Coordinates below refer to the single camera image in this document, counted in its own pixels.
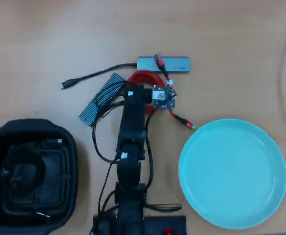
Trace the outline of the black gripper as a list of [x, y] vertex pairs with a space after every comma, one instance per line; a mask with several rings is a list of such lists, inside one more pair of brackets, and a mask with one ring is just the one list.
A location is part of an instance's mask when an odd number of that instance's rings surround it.
[[151, 88], [143, 89], [143, 99], [145, 104], [151, 104], [153, 100], [153, 90]]

